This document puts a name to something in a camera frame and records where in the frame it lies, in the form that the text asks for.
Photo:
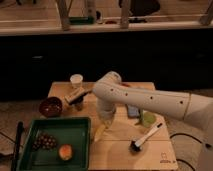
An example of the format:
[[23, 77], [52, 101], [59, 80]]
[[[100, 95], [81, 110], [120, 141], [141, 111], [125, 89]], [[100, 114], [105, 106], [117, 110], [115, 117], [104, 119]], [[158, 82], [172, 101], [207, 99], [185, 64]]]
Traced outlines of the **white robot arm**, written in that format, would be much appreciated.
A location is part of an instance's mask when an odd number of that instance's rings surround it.
[[182, 120], [202, 130], [204, 139], [196, 171], [213, 171], [213, 97], [123, 86], [121, 76], [114, 71], [95, 82], [92, 92], [102, 118], [112, 118], [115, 104], [123, 103]]

